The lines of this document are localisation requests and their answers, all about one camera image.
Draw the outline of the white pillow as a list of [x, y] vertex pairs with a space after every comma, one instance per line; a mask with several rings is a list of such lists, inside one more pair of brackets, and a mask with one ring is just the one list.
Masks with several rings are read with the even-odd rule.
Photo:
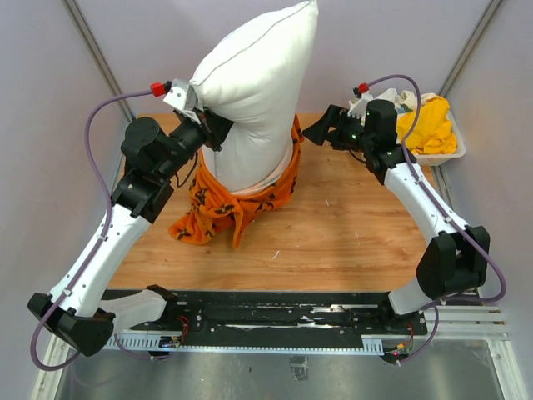
[[202, 156], [229, 192], [252, 194], [292, 159], [291, 128], [316, 37], [318, 4], [263, 13], [226, 35], [189, 83], [201, 104], [232, 122], [219, 151]]

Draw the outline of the orange monogram pillowcase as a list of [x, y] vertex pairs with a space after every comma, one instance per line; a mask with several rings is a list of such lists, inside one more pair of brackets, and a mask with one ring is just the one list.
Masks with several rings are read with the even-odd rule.
[[267, 180], [236, 193], [219, 183], [208, 171], [204, 157], [192, 179], [188, 197], [190, 209], [169, 228], [168, 233], [177, 241], [203, 245], [216, 234], [233, 229], [232, 246], [238, 248], [244, 230], [260, 214], [271, 212], [288, 204], [295, 190], [304, 137], [298, 117], [291, 127], [291, 151], [288, 164], [275, 180]]

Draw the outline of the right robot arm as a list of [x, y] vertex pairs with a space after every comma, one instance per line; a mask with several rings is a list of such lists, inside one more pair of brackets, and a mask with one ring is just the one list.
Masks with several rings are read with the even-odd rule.
[[434, 301], [484, 285], [483, 255], [490, 246], [486, 229], [458, 216], [429, 184], [416, 158], [398, 142], [396, 121], [391, 102], [371, 100], [364, 118], [330, 105], [302, 132], [318, 146], [329, 143], [335, 150], [361, 153], [368, 171], [401, 201], [426, 240], [416, 277], [378, 305], [377, 322], [386, 333], [397, 333], [409, 317]]

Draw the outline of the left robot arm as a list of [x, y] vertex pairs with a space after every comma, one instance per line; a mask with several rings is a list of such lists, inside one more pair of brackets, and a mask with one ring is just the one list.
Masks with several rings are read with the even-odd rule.
[[151, 117], [127, 126], [121, 144], [126, 171], [107, 196], [99, 230], [60, 283], [28, 302], [44, 328], [84, 356], [99, 352], [124, 329], [154, 323], [167, 330], [177, 323], [177, 297], [158, 285], [114, 300], [102, 296], [133, 244], [168, 202], [172, 178], [201, 147], [221, 150], [233, 124], [209, 111], [179, 120], [170, 133]]

